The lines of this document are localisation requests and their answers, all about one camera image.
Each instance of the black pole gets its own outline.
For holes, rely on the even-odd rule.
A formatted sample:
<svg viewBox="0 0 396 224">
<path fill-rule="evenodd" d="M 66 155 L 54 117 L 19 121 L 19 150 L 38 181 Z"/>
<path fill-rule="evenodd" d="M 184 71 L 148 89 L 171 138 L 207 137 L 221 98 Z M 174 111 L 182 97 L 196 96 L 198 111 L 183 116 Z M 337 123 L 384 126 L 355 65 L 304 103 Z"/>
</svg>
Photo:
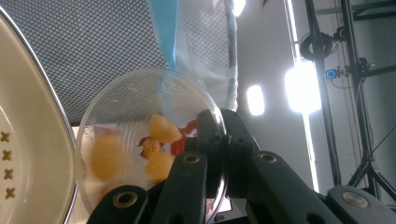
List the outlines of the black pole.
<svg viewBox="0 0 396 224">
<path fill-rule="evenodd" d="M 341 185 L 341 173 L 338 162 L 337 149 L 335 146 L 335 134 L 332 126 L 332 111 L 330 110 L 329 93 L 327 92 L 324 78 L 324 52 L 323 41 L 318 28 L 315 15 L 315 7 L 312 0 L 305 0 L 306 13 L 308 15 L 309 32 L 312 36 L 312 49 L 314 53 L 315 67 L 317 68 L 318 84 L 320 91 L 321 107 L 326 131 L 327 145 L 329 148 L 330 164 L 332 167 L 332 180 L 335 186 Z"/>
<path fill-rule="evenodd" d="M 381 67 L 381 68 L 376 68 L 372 69 L 364 74 L 362 74 L 364 77 L 374 77 L 374 76 L 379 76 L 379 75 L 384 75 L 386 73 L 392 73 L 396 72 L 396 64 Z"/>
<path fill-rule="evenodd" d="M 347 183 L 349 186 L 352 187 L 357 187 L 363 177 L 367 175 L 369 168 L 370 168 L 370 162 L 368 161 L 370 159 L 366 159 L 366 154 L 363 154 L 363 159 L 361 164 L 359 165 L 358 169 L 355 171 L 355 174 L 350 178 L 349 182 Z"/>
</svg>

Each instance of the blue cloth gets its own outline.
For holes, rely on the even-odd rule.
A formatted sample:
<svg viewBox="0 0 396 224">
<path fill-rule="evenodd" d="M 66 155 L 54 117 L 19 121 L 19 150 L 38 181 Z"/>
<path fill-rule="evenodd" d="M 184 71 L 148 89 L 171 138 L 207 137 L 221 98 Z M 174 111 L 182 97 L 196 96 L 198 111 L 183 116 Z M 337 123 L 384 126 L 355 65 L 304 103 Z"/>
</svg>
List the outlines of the blue cloth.
<svg viewBox="0 0 396 224">
<path fill-rule="evenodd" d="M 168 67 L 176 70 L 177 0 L 148 0 L 155 35 Z"/>
</svg>

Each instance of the white plate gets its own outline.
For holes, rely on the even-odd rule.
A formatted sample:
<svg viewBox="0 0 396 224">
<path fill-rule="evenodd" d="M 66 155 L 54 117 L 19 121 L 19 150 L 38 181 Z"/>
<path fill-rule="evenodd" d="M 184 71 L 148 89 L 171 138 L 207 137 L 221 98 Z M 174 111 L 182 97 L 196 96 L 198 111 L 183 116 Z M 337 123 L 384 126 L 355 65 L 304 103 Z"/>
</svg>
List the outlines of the white plate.
<svg viewBox="0 0 396 224">
<path fill-rule="evenodd" d="M 74 140 L 35 55 L 0 8 L 0 223 L 66 222 Z"/>
</svg>

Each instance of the gray mesh backdrop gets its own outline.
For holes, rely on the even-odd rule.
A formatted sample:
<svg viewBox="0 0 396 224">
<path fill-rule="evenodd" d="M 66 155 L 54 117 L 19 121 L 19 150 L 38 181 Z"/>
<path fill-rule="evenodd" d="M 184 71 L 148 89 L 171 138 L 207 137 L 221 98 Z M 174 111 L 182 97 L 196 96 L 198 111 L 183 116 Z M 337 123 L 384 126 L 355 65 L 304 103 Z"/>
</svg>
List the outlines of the gray mesh backdrop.
<svg viewBox="0 0 396 224">
<path fill-rule="evenodd" d="M 0 0 L 0 6 L 32 46 L 72 124 L 116 77 L 166 67 L 146 0 Z"/>
<path fill-rule="evenodd" d="M 231 3 L 179 1 L 183 33 L 177 33 L 176 54 L 182 74 L 206 87 L 219 107 L 236 109 Z M 0 6 L 32 46 L 73 125 L 113 79 L 167 66 L 146 0 L 0 0 Z"/>
</svg>

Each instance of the black cable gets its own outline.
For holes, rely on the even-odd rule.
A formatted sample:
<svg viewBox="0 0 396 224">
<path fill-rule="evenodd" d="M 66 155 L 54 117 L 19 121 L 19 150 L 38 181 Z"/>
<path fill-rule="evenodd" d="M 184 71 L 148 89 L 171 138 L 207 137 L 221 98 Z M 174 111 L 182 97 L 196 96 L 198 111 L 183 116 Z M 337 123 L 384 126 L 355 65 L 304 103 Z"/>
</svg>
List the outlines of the black cable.
<svg viewBox="0 0 396 224">
<path fill-rule="evenodd" d="M 381 146 L 381 144 L 388 138 L 388 136 L 390 136 L 391 133 L 393 133 L 393 131 L 395 131 L 396 129 L 396 125 L 387 133 L 387 135 L 385 135 L 385 137 L 378 143 L 378 145 L 376 145 L 376 147 L 373 149 L 373 151 L 370 153 L 370 155 L 368 156 L 368 158 L 371 158 L 373 156 L 373 154 L 375 153 L 375 151 Z"/>
<path fill-rule="evenodd" d="M 358 89 L 356 90 L 356 96 L 355 96 L 355 108 L 358 108 L 358 101 L 359 101 L 359 93 L 361 91 L 361 86 L 363 85 L 364 81 L 366 80 L 367 77 L 363 77 L 358 84 Z"/>
<path fill-rule="evenodd" d="M 303 44 L 303 41 L 307 36 L 309 36 L 309 33 L 306 33 L 305 35 L 303 35 L 303 37 L 301 37 L 300 46 Z"/>
<path fill-rule="evenodd" d="M 338 50 L 338 43 L 335 45 L 334 49 L 332 49 L 332 52 L 330 52 L 330 54 L 333 54 L 334 52 L 336 52 Z"/>
<path fill-rule="evenodd" d="M 333 85 L 335 88 L 337 88 L 337 89 L 350 89 L 350 88 L 353 87 L 353 86 L 348 86 L 348 87 L 340 87 L 340 86 L 337 86 L 337 85 L 334 84 L 334 79 L 332 79 L 332 85 Z"/>
<path fill-rule="evenodd" d="M 370 131 L 369 137 L 370 137 L 370 141 L 372 142 L 371 148 L 374 148 L 374 141 L 373 141 L 373 139 L 374 139 L 374 132 L 373 132 L 373 127 L 371 126 L 371 123 L 370 123 L 370 122 L 369 122 L 367 125 L 369 126 L 369 131 Z"/>
<path fill-rule="evenodd" d="M 329 55 L 331 55 L 334 51 L 334 48 L 332 47 L 332 37 L 330 35 L 323 34 L 322 32 L 319 33 L 320 33 L 319 44 L 320 47 L 322 48 L 323 56 L 324 58 L 326 58 Z M 309 61 L 315 60 L 315 55 L 310 49 L 310 46 L 313 46 L 313 43 L 314 43 L 314 37 L 312 35 L 308 35 L 306 38 L 303 38 L 301 41 L 301 46 L 300 46 L 301 55 Z"/>
</svg>

